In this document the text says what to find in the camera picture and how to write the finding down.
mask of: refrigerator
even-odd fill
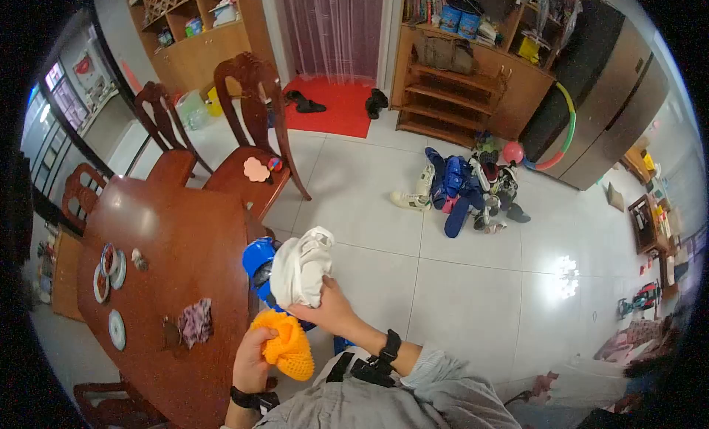
[[[652,122],[667,96],[667,77],[630,20],[600,0],[583,0],[554,74],[576,106],[576,129],[562,160],[542,172],[586,190]],[[544,162],[560,150],[568,112],[552,86],[520,137],[529,159]]]

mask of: wooden dining table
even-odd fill
[[[241,264],[244,247],[265,229],[238,194],[114,176],[88,215],[79,257],[79,311],[121,374],[172,424],[218,428],[229,403],[237,347],[258,310]],[[120,289],[99,303],[93,273],[106,243],[126,254]],[[146,271],[130,261],[133,249]],[[163,317],[209,298],[213,335],[190,350],[164,349]],[[109,314],[117,310],[126,346],[116,349]]]

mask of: gray sleeve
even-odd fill
[[[401,384],[430,404],[453,428],[519,428],[489,380],[474,374],[467,362],[424,346]]]

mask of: bag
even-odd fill
[[[414,46],[418,61],[423,65],[465,75],[473,72],[473,52],[467,41],[421,34]]]

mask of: red balloon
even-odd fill
[[[516,141],[510,141],[502,149],[502,157],[508,163],[515,162],[520,164],[525,157],[525,150],[522,149],[522,145]]]

